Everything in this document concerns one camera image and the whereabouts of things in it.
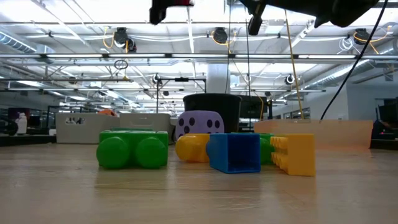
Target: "wall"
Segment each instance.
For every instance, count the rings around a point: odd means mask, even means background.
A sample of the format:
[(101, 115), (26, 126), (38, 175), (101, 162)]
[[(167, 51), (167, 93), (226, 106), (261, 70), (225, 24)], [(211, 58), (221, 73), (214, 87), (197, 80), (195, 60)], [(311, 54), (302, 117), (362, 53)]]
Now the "wall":
[(375, 120), (375, 108), (384, 104), (382, 99), (398, 97), (396, 86), (349, 84), (347, 90), (350, 119)]
[[(311, 119), (320, 119), (323, 111), (325, 110), (327, 104), (333, 98), (338, 87), (328, 87), (324, 88), (326, 92), (324, 93), (309, 93), (304, 97), (302, 102), (303, 108), (310, 108)], [(288, 101), (288, 105), (277, 106), (273, 108), (273, 116), (281, 114), (283, 118), (284, 113), (289, 113), (295, 110), (299, 110), (298, 101)], [(348, 119), (348, 98), (347, 89), (343, 87), (340, 94), (337, 96), (333, 104), (330, 106), (328, 112), (326, 113), (324, 119)]]
[(59, 106), (59, 99), (32, 91), (28, 92), (27, 96), (22, 96), (20, 93), (0, 93), (0, 108), (22, 107), (47, 111), (48, 106)]

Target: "black bin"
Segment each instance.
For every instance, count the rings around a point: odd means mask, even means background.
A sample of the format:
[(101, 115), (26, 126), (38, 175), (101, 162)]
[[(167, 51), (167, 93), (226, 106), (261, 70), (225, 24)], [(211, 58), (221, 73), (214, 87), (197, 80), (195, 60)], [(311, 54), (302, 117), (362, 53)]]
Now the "black bin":
[(238, 132), (239, 112), (242, 99), (223, 93), (200, 93), (183, 98), (185, 111), (204, 110), (220, 114), (224, 121), (224, 132)]

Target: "cable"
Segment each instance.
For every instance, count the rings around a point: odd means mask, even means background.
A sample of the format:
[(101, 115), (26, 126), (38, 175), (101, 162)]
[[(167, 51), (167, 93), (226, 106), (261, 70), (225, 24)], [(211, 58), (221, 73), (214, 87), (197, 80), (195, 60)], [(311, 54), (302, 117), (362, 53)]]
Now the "cable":
[[(249, 88), (249, 105), (251, 105), (251, 88), (250, 88), (250, 57), (249, 57), (249, 25), (248, 25), (248, 19), (244, 19), (244, 23), (246, 25), (246, 44), (247, 44), (247, 50), (248, 50), (248, 88)], [(251, 114), (249, 114), (249, 132), (251, 132)]]
[(373, 46), (372, 42), (370, 42), (369, 44), (370, 44), (370, 46), (373, 48), (373, 50), (375, 51), (376, 54), (380, 54), (380, 53), (376, 50), (376, 48)]
[(290, 58), (292, 59), (293, 75), (294, 75), (294, 82), (296, 84), (298, 106), (300, 107), (301, 119), (304, 119), (303, 106), (301, 105), (301, 99), (300, 99), (300, 91), (299, 91), (300, 88), (299, 88), (299, 83), (297, 81), (296, 68), (295, 68), (295, 65), (294, 65), (292, 39), (290, 38), (289, 21), (287, 19), (287, 11), (286, 11), (286, 9), (285, 9), (285, 17), (286, 17), (287, 35), (289, 36)]
[(340, 85), (339, 89), (337, 90), (336, 94), (333, 96), (333, 98), (331, 99), (331, 101), (328, 103), (328, 106), (326, 107), (325, 111), (323, 112), (323, 114), (322, 114), (322, 116), (321, 116), (321, 120), (323, 120), (323, 118), (325, 117), (325, 114), (326, 114), (326, 112), (328, 111), (330, 105), (334, 102), (334, 100), (336, 99), (336, 97), (337, 97), (338, 94), (340, 93), (341, 89), (343, 89), (344, 84), (347, 82), (349, 76), (352, 74), (352, 72), (354, 71), (356, 65), (359, 63), (359, 60), (361, 60), (362, 56), (365, 54), (366, 47), (368, 47), (368, 45), (371, 43), (373, 34), (375, 33), (377, 27), (379, 26), (381, 17), (382, 17), (383, 14), (384, 14), (384, 10), (386, 9), (387, 3), (388, 3), (388, 0), (385, 0), (385, 1), (384, 1), (384, 4), (383, 4), (383, 8), (381, 9), (380, 15), (379, 15), (379, 17), (378, 17), (378, 19), (377, 19), (377, 21), (376, 21), (376, 24), (375, 24), (374, 27), (373, 27), (373, 30), (372, 30), (372, 32), (371, 32), (371, 35), (369, 36), (369, 39), (366, 41), (366, 44), (365, 44), (365, 46), (363, 47), (363, 49), (362, 49), (362, 51), (361, 51), (359, 57), (356, 59), (356, 61), (355, 61), (354, 65), (353, 65), (353, 67), (352, 67), (351, 70), (348, 72), (347, 76), (346, 76), (345, 79), (343, 80), (343, 83)]
[[(242, 77), (243, 81), (246, 83), (247, 86), (249, 86), (249, 83), (244, 79), (244, 76), (242, 75), (241, 71), (238, 68), (238, 65), (236, 64), (235, 60), (232, 58), (232, 62), (235, 64), (236, 69), (239, 72), (239, 76)], [(262, 105), (261, 105), (261, 114), (260, 114), (260, 121), (262, 121), (262, 112), (264, 111), (264, 100), (262, 100), (262, 98), (255, 92), (253, 91), (253, 93), (258, 96), (258, 98), (260, 99)]]
[[(228, 32), (230, 33), (231, 32), (231, 9), (232, 9), (232, 0), (229, 0), (229, 28), (228, 28)], [(231, 40), (231, 35), (228, 35), (228, 43), (230, 42), (230, 40)], [(226, 63), (226, 81), (225, 81), (225, 93), (226, 93), (226, 91), (227, 91), (227, 89), (228, 89), (228, 75), (229, 75), (229, 56), (228, 56), (228, 59), (227, 59), (227, 63)]]
[(103, 37), (103, 39), (102, 39), (102, 42), (104, 43), (104, 46), (107, 48), (107, 49), (111, 49), (112, 47), (113, 47), (113, 42), (114, 42), (114, 32), (113, 32), (113, 35), (112, 35), (112, 44), (111, 44), (111, 46), (108, 46), (107, 44), (106, 44), (106, 42), (105, 42), (105, 35), (106, 35), (106, 31), (108, 30), (108, 28), (107, 27), (105, 27), (105, 32), (104, 32), (104, 37)]
[(217, 42), (217, 41), (214, 39), (214, 31), (211, 32), (211, 38), (212, 38), (213, 41), (214, 41), (216, 44), (218, 44), (218, 45), (226, 45), (227, 48), (228, 48), (228, 53), (231, 53), (231, 51), (229, 50), (229, 45), (232, 44), (232, 43), (235, 41), (236, 32), (234, 32), (234, 39), (233, 39), (232, 41), (229, 41), (229, 40), (228, 40), (229, 43), (225, 43), (225, 44), (221, 44), (221, 43)]
[[(377, 42), (377, 41), (380, 41), (380, 40), (385, 39), (385, 38), (387, 37), (387, 35), (388, 35), (389, 30), (390, 30), (390, 27), (387, 28), (387, 32), (386, 32), (386, 34), (384, 35), (384, 37), (381, 37), (381, 38), (379, 38), (379, 39), (377, 39), (377, 40), (371, 40), (370, 43), (375, 43), (375, 42)], [(357, 32), (354, 33), (354, 38), (355, 38), (355, 39), (360, 40), (360, 41), (362, 41), (362, 42), (366, 42), (366, 41), (367, 41), (367, 40), (363, 40), (363, 39), (360, 39), (360, 38), (356, 37), (356, 34), (357, 34)]]

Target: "computer monitor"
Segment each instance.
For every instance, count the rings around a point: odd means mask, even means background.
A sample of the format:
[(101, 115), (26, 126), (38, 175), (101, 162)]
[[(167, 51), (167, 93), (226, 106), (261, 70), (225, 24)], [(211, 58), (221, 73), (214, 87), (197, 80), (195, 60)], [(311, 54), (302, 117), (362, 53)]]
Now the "computer monitor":
[[(259, 119), (261, 115), (262, 102), (258, 96), (240, 96), (242, 98), (240, 118), (255, 118)], [(267, 97), (263, 96), (261, 99), (264, 102), (262, 113), (267, 112)]]

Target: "orange object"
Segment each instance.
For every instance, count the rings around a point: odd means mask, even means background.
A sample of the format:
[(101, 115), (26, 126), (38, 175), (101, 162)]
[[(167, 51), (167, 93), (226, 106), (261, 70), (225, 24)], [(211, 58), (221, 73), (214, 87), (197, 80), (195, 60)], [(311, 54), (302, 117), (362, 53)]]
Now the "orange object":
[(101, 110), (100, 112), (98, 112), (98, 114), (116, 116), (116, 113), (113, 110), (111, 110), (111, 109)]
[(313, 134), (283, 134), (271, 137), (275, 147), (272, 161), (288, 175), (315, 175), (315, 140)]
[(182, 161), (209, 162), (206, 153), (209, 139), (209, 134), (186, 134), (179, 137), (175, 145), (175, 152)]

